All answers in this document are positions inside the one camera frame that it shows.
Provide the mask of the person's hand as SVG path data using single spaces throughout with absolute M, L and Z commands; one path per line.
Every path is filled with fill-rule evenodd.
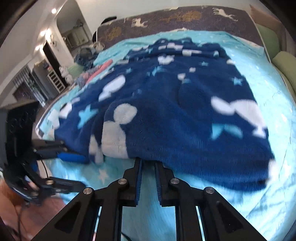
M 31 240 L 64 206 L 64 201 L 55 197 L 47 198 L 40 206 L 26 206 L 1 180 L 1 218 L 15 240 Z

